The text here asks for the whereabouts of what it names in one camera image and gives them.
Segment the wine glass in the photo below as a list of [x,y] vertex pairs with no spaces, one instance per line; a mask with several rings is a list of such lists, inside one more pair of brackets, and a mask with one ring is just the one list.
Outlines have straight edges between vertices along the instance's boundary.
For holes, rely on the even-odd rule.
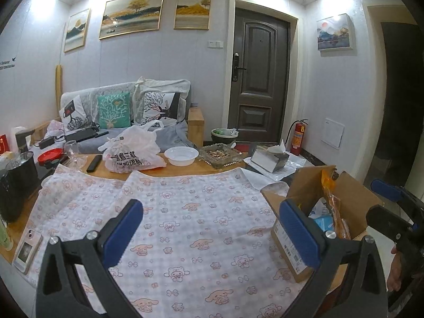
[[79,147],[78,143],[75,140],[68,141],[65,143],[65,146],[63,148],[66,155],[69,157],[69,165],[68,167],[70,169],[80,170],[84,167],[84,165],[87,162],[87,157],[80,158],[79,155]]

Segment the blue gripper pad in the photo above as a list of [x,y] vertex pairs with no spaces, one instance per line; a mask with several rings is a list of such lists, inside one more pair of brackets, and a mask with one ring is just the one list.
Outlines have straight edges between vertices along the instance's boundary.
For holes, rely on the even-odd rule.
[[374,179],[371,182],[371,190],[392,202],[398,202],[402,199],[400,189],[383,182],[381,179]]
[[287,201],[280,204],[279,220],[303,262],[314,269],[321,263],[318,244]]
[[138,200],[131,201],[134,202],[133,206],[103,245],[103,266],[106,269],[118,264],[141,220],[143,220],[143,205]]

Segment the white plastic bowl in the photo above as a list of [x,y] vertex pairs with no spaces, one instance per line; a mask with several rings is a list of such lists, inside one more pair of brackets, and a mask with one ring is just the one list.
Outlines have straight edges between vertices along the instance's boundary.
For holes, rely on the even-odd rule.
[[191,147],[172,147],[165,151],[165,156],[175,166],[188,166],[198,155],[199,152]]

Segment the red box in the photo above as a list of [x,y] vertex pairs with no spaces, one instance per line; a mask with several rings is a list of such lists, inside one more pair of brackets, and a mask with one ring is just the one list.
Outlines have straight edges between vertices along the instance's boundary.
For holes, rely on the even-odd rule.
[[0,136],[0,154],[3,154],[4,152],[8,152],[9,145],[7,144],[6,135]]

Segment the green pillow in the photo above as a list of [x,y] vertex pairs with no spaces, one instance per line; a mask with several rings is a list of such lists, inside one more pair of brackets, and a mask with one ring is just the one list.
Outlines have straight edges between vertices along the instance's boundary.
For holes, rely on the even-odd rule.
[[126,128],[130,121],[130,93],[108,94],[97,98],[102,129]]

